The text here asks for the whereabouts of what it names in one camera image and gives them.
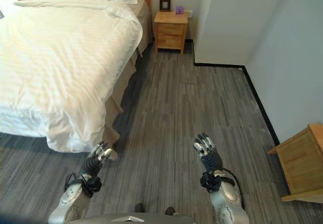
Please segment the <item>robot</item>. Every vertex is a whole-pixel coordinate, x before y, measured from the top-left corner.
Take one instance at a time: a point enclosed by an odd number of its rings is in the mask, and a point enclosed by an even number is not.
[[[114,151],[98,144],[89,154],[79,174],[69,175],[66,179],[65,192],[57,208],[49,216],[50,224],[77,223],[102,224],[123,223],[126,221],[149,223],[198,223],[187,216],[180,215],[170,207],[165,215],[144,213],[142,204],[136,205],[135,213],[116,213],[97,217],[83,218],[89,205],[90,198],[100,191],[102,183],[97,176],[104,161],[111,158]],[[205,133],[198,134],[193,143],[206,172],[200,179],[201,186],[210,193],[210,200],[216,212],[214,223],[248,224],[249,218],[244,211],[243,196],[239,182],[233,173],[223,167],[221,157],[212,140]]]

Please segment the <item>picture frame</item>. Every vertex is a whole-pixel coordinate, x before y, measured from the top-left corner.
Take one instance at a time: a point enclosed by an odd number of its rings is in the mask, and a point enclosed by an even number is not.
[[[171,0],[159,0],[159,11],[171,11]]]

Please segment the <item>nightstand drawer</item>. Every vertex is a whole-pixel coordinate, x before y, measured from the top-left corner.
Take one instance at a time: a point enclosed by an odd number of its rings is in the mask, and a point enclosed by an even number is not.
[[[182,36],[158,34],[159,47],[182,47]]]
[[[163,35],[183,35],[183,24],[158,24],[158,33]]]

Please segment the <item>gray carpet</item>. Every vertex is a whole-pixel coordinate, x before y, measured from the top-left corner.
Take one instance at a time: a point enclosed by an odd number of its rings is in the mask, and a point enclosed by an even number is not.
[[[239,69],[193,66],[192,45],[185,54],[149,47],[124,95],[125,112],[114,123],[121,138],[119,159],[107,161],[100,193],[87,215],[148,212],[168,206],[212,223],[214,211],[199,186],[203,167],[192,148],[195,135],[208,133],[224,166],[241,182],[251,223],[322,223],[319,204],[282,202],[287,189],[274,144],[244,74]],[[65,177],[85,154],[50,150],[45,139],[0,134],[1,212],[46,221],[56,207]]]

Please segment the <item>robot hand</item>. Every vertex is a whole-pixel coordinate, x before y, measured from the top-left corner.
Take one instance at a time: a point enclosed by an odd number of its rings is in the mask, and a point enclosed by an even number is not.
[[[222,159],[216,150],[215,144],[205,133],[197,135],[193,144],[194,149],[199,153],[204,167],[208,173],[215,170],[222,170]]]

